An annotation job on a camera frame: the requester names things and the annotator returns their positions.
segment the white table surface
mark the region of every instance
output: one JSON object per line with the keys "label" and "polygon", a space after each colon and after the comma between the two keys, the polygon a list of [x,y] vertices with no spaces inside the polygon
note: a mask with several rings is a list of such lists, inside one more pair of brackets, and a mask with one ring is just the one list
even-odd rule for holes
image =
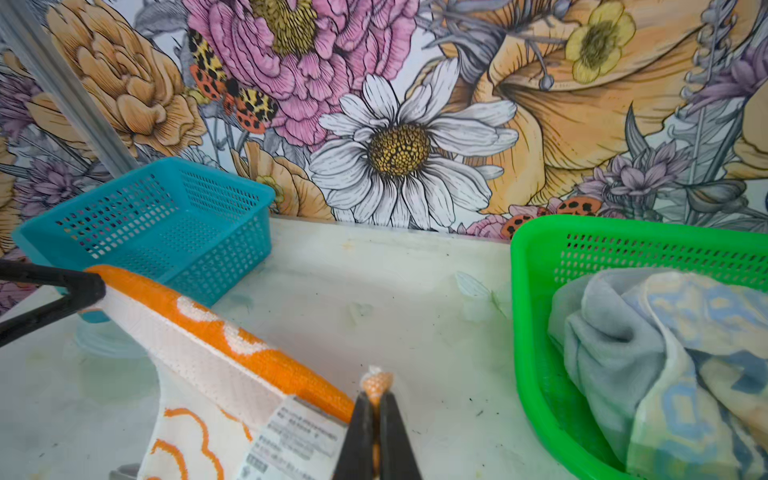
{"label": "white table surface", "polygon": [[[508,298],[508,245],[283,218],[271,227],[272,254],[217,313],[352,397],[368,365],[394,372],[425,479],[573,478],[525,418],[511,321],[465,318],[456,272]],[[9,315],[56,296],[41,288]],[[83,352],[78,322],[0,349],[0,478],[106,479],[141,460],[157,412],[154,367]]]}

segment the orange and white towel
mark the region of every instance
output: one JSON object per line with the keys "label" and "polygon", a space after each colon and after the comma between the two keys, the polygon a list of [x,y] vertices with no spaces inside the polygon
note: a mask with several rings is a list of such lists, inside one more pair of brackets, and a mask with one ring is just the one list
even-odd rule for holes
{"label": "orange and white towel", "polygon": [[160,411],[140,480],[235,478],[255,432],[295,395],[349,423],[354,404],[305,366],[193,300],[113,266],[95,266],[103,310],[148,352]]}

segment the white daisy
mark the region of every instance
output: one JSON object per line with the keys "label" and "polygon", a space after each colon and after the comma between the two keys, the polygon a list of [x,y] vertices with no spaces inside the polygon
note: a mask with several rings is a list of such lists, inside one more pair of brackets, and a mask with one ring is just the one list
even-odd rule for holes
{"label": "white daisy", "polygon": [[400,104],[386,79],[369,75],[362,98],[344,95],[343,113],[320,118],[340,139],[312,156],[310,170],[312,181],[327,190],[337,220],[427,230],[430,218],[432,224],[451,225],[455,205],[473,211],[488,206],[486,177],[503,170],[473,168],[445,152],[485,157],[507,150],[518,133],[500,125],[517,107],[496,101],[441,113],[457,79],[458,61],[444,61]]}

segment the butterfly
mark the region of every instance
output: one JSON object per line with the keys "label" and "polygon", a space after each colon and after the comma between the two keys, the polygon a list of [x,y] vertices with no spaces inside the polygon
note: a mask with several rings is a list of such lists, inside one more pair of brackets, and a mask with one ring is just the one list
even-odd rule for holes
{"label": "butterfly", "polygon": [[189,31],[189,49],[194,58],[190,71],[200,93],[212,101],[221,100],[224,113],[235,114],[245,131],[264,133],[264,123],[275,118],[277,102],[262,91],[243,88],[237,79],[227,76],[221,60],[196,30]]}

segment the yellow flower center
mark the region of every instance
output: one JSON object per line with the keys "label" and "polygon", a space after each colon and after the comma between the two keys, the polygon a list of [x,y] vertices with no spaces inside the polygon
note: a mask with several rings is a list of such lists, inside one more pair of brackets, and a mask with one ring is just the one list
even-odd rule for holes
{"label": "yellow flower center", "polygon": [[581,43],[581,59],[589,68],[599,68],[616,47],[616,25],[600,22],[591,25]]}
{"label": "yellow flower center", "polygon": [[373,136],[368,156],[380,174],[404,177],[418,170],[429,156],[429,137],[418,125],[387,128]]}
{"label": "yellow flower center", "polygon": [[317,12],[312,0],[297,0],[291,10],[286,0],[250,0],[253,16],[263,18],[275,35],[272,49],[280,57],[304,55],[315,46]]}

